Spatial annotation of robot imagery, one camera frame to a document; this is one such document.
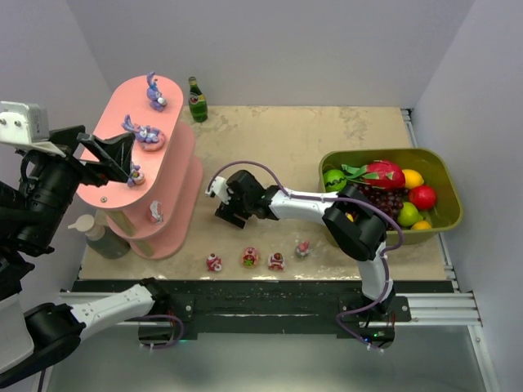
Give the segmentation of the small purple bunny cupcake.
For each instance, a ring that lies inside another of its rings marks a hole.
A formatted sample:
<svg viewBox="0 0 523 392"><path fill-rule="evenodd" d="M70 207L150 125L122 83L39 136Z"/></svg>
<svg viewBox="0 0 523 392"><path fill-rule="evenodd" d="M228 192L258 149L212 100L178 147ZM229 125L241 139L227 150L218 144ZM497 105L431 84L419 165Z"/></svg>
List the small purple bunny cupcake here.
<svg viewBox="0 0 523 392"><path fill-rule="evenodd" d="M134 187L142 185L145 182L145 174L141 170L141 166L135 163L130 163L130 174L127 178L127 186Z"/></svg>

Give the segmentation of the purple bunny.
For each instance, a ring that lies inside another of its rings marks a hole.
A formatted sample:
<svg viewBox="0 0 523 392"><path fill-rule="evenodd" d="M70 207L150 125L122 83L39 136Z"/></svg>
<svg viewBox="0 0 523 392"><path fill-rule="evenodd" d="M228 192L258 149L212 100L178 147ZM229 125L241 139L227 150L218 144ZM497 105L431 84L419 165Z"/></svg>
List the purple bunny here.
<svg viewBox="0 0 523 392"><path fill-rule="evenodd" d="M157 152L164 147L166 136L161 130L149 125L136 124L129 114L124 117L122 128L135 135L135 142L145 152Z"/></svg>

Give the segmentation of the purple bunny figure toy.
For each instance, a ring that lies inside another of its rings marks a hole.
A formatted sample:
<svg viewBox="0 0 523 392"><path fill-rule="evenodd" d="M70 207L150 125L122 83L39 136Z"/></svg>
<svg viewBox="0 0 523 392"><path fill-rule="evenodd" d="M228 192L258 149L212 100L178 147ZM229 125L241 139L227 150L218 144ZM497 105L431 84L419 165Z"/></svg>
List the purple bunny figure toy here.
<svg viewBox="0 0 523 392"><path fill-rule="evenodd" d="M148 84L146 96L150 101L150 107L158 112L163 112L167 105L167 100L163 97L163 94L158 89L157 79L155 78L154 71L149 72L146 75L146 82Z"/></svg>

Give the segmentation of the pink bunny figure toy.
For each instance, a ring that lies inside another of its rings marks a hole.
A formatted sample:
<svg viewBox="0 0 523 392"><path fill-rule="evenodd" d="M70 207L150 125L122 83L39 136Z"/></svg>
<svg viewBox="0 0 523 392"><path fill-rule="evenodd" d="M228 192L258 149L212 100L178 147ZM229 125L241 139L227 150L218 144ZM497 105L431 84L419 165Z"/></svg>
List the pink bunny figure toy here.
<svg viewBox="0 0 523 392"><path fill-rule="evenodd" d="M295 252L297 257L304 258L310 254L310 242L304 241L296 246Z"/></svg>

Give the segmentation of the pink white cake toy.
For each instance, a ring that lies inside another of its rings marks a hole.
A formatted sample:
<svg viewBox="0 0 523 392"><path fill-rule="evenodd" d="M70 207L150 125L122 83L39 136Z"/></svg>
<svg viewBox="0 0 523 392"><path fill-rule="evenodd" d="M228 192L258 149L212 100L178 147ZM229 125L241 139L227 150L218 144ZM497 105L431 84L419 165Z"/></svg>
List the pink white cake toy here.
<svg viewBox="0 0 523 392"><path fill-rule="evenodd" d="M163 207L161 202L154 200L150 204L148 217L150 222L154 225L163 223Z"/></svg>

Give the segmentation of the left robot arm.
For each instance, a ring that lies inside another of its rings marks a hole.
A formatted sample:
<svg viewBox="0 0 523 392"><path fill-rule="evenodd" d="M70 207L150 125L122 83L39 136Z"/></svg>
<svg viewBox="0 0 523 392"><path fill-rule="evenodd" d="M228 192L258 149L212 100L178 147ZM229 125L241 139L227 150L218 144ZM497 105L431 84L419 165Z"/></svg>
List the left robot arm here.
<svg viewBox="0 0 523 392"><path fill-rule="evenodd" d="M51 241L80 185L127 183L135 136L102 140L83 126L52 131L41 144L16 144L22 159L17 189L1 185L1 387L7 388L70 356L82 342L129 319L156 319L169 295L155 278L91 305L51 302L23 310L25 258L53 253Z"/></svg>

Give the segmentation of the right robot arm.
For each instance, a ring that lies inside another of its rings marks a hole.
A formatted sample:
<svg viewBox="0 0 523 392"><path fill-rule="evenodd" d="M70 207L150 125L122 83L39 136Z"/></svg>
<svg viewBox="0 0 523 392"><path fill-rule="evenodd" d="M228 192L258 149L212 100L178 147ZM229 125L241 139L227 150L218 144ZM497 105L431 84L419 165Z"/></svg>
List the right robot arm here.
<svg viewBox="0 0 523 392"><path fill-rule="evenodd" d="M255 216L260 220L300 220L324 226L338 247L357 261L365 305L348 314L391 312L395 296L387 264L388 216L370 204L355 187L339 192L309 193L285 188L280 182L265 187L249 171L229 178L215 175L206 195L220 199L215 215L239 228Z"/></svg>

